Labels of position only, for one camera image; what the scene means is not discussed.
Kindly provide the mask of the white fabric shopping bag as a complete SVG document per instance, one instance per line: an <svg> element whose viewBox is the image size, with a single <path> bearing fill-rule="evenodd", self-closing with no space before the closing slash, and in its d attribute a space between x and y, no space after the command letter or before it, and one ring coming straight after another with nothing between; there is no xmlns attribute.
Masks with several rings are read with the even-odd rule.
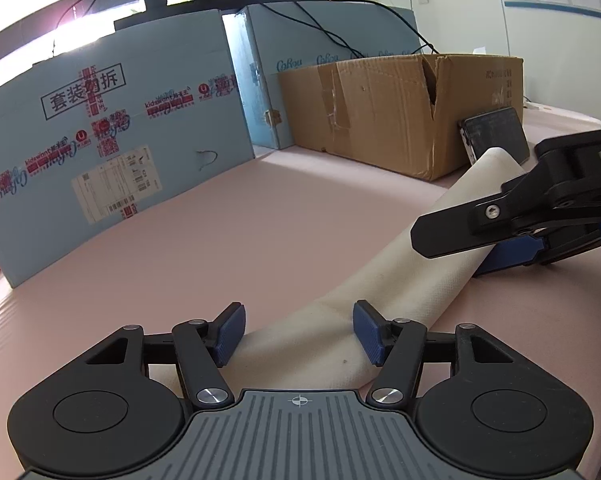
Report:
<svg viewBox="0 0 601 480"><path fill-rule="evenodd" d="M523 168L502 148L490 148L430 211L496 192L520 177ZM425 259L415 251L407 226L345 282L305 307L247 334L224 376L231 387L337 389L366 385L374 372L351 328L356 300L366 299L382 314L415 318L430 327L470 281L490 247Z"/></svg>

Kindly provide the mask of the brown cardboard box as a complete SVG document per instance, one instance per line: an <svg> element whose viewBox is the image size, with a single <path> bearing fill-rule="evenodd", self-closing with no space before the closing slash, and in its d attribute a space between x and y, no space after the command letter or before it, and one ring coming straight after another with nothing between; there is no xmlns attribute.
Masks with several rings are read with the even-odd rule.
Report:
<svg viewBox="0 0 601 480"><path fill-rule="evenodd" d="M523 110L521 58L377 56L287 70L286 120L301 148L434 181L468 165L461 120Z"/></svg>

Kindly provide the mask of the large light blue box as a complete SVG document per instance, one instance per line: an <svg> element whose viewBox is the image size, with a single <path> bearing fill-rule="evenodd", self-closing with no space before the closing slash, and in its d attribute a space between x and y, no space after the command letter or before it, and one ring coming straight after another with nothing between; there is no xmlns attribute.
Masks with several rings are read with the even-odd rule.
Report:
<svg viewBox="0 0 601 480"><path fill-rule="evenodd" d="M254 156L216 11L134 25L0 87L0 269L32 278Z"/></svg>

